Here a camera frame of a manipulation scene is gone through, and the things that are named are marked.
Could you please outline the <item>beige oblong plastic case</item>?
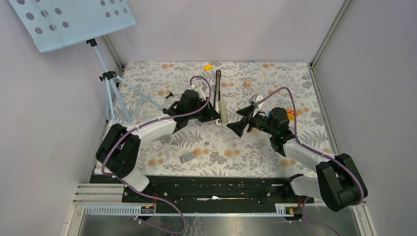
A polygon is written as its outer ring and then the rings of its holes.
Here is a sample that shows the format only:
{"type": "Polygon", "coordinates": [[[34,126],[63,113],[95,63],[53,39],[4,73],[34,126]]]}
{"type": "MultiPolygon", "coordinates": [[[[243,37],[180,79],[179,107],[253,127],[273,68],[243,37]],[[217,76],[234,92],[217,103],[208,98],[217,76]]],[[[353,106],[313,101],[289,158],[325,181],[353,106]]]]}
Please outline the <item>beige oblong plastic case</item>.
{"type": "Polygon", "coordinates": [[[223,100],[217,101],[215,103],[215,109],[220,114],[220,118],[216,120],[216,124],[227,124],[229,122],[229,115],[226,102],[223,100]]]}

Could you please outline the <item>black stapler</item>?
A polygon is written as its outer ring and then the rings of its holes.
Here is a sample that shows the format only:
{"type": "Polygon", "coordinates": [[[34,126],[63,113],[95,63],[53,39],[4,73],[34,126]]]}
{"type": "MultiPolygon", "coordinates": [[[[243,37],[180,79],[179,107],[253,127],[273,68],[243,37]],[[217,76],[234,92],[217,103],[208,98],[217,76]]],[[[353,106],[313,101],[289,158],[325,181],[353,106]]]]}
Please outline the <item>black stapler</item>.
{"type": "Polygon", "coordinates": [[[221,87],[221,70],[216,70],[215,90],[214,90],[214,99],[213,99],[213,104],[215,108],[218,107],[218,102],[220,101],[220,96],[221,96],[220,87],[221,87]]]}

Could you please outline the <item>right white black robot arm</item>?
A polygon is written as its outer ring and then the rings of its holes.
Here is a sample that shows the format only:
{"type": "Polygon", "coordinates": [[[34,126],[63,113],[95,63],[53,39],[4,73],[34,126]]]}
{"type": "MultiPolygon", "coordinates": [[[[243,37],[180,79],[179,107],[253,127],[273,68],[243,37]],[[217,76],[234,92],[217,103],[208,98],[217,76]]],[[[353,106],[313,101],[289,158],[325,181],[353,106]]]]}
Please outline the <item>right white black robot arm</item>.
{"type": "Polygon", "coordinates": [[[322,200],[328,208],[337,212],[360,203],[368,195],[368,190],[352,159],[346,153],[329,155],[299,142],[289,128],[290,120],[283,108],[273,108],[264,115],[250,105],[238,110],[242,116],[238,122],[227,127],[241,137],[253,128],[270,134],[272,149],[292,158],[316,173],[316,177],[304,175],[290,180],[282,189],[284,200],[293,203],[301,196],[322,200]]]}

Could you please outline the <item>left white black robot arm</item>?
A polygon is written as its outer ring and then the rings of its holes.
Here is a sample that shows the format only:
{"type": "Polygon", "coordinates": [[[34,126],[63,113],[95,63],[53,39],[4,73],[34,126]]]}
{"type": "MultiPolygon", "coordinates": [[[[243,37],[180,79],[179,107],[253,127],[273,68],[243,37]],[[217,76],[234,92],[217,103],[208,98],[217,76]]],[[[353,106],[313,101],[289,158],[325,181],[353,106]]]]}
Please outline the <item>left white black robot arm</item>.
{"type": "Polygon", "coordinates": [[[190,120],[208,122],[219,118],[220,113],[203,92],[188,89],[178,101],[163,109],[160,118],[143,123],[132,132],[119,123],[112,125],[95,158],[112,176],[133,187],[133,194],[140,202],[147,202],[153,190],[148,186],[149,179],[136,166],[140,145],[173,134],[186,127],[190,120]]]}

